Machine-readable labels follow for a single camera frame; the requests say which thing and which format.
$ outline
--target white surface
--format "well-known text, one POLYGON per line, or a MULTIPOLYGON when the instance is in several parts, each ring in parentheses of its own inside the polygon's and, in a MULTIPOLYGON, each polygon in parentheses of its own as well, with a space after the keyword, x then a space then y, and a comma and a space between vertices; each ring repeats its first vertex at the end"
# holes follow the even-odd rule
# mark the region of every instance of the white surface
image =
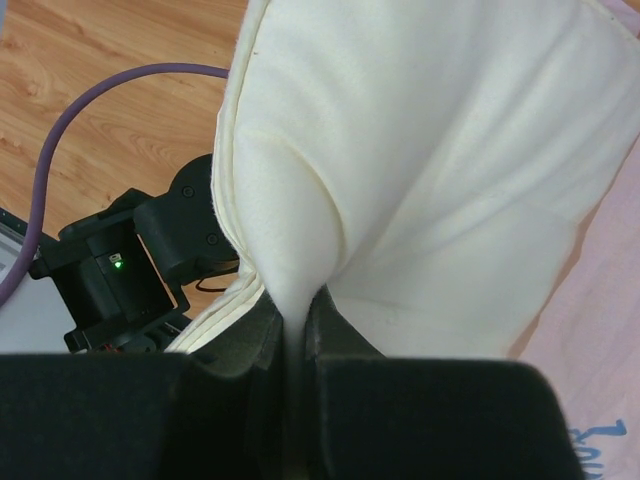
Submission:
MULTIPOLYGON (((20 245, 0 232, 0 281, 15 261, 20 245)), ((69 353, 64 335, 76 327, 50 278, 25 278, 0 309, 0 354, 69 353)))
POLYGON ((245 274, 173 348, 263 283, 299 345, 328 282, 387 355, 504 355, 640 130, 638 78, 595 2, 251 2, 213 172, 245 274))

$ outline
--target purple cable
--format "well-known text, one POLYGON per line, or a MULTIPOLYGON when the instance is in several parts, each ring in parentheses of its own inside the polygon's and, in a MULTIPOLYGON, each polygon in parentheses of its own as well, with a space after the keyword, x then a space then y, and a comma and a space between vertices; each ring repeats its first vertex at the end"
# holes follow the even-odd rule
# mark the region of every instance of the purple cable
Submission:
POLYGON ((53 154, 64 131, 87 105, 103 93, 108 92, 118 85, 135 80, 136 78, 146 77, 156 73, 194 73, 196 75, 227 78, 229 72, 224 68, 192 63, 156 63, 153 65, 145 65, 143 67, 126 70, 103 80, 95 87, 90 88, 80 95, 80 97, 67 107, 53 125, 42 146, 42 150, 40 150, 40 157, 38 158, 35 178, 33 180, 31 213, 29 214, 27 233, 16 262, 0 284, 0 308, 11 298, 11 295, 16 291, 22 279, 27 275, 31 262, 33 262, 33 258, 38 251, 38 244, 40 243, 40 236, 42 235, 42 227, 44 225, 49 170, 51 169, 53 154))

